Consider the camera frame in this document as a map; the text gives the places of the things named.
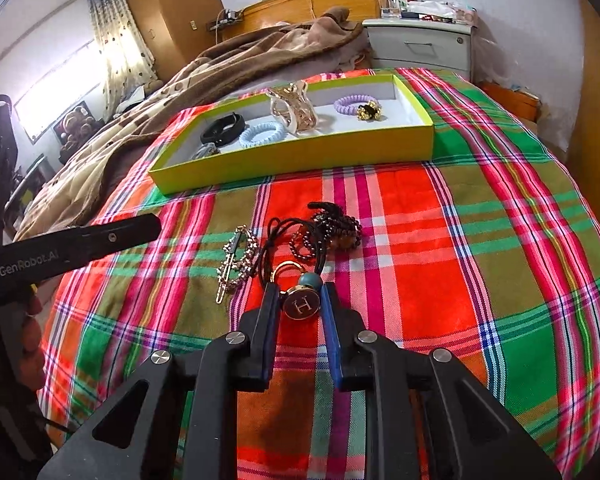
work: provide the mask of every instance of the cardboard tray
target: cardboard tray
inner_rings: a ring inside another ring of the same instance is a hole
[[[382,105],[378,121],[360,121],[335,111],[333,102],[368,94]],[[430,160],[433,122],[413,93],[395,75],[367,75],[311,83],[308,98],[318,124],[312,132],[287,134],[280,142],[243,148],[236,140],[218,155],[191,160],[200,135],[220,117],[241,114],[247,125],[275,120],[264,94],[220,103],[197,115],[170,142],[149,174],[164,194],[296,171],[381,162]]]

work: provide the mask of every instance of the nightstand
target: nightstand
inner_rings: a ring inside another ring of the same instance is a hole
[[[373,68],[448,68],[471,81],[473,27],[399,18],[365,20],[363,25]]]

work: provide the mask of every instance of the human hand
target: human hand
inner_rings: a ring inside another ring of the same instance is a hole
[[[45,354],[40,348],[42,330],[33,317],[42,312],[40,300],[33,296],[22,325],[22,357],[20,359],[20,382],[34,392],[45,385]]]

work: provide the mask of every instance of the blue gripper pad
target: blue gripper pad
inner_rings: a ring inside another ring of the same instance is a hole
[[[278,343],[278,323],[280,322],[280,308],[273,308],[267,321],[267,338],[262,359],[262,376],[267,384],[273,377],[273,366],[276,359],[276,345]]]
[[[322,316],[324,341],[327,346],[329,373],[331,374],[331,379],[333,380],[334,386],[340,389],[342,386],[340,340],[338,339],[338,330],[336,329],[336,321],[333,317],[331,298],[329,297],[329,291],[326,284],[320,288],[320,315]]]

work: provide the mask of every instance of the brown blanket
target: brown blanket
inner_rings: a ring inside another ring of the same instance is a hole
[[[257,78],[339,48],[362,32],[333,7],[320,18],[247,32],[202,52],[162,90],[106,125],[49,181],[29,207],[16,240],[84,225],[107,199],[120,158],[148,146],[185,108],[211,104]]]

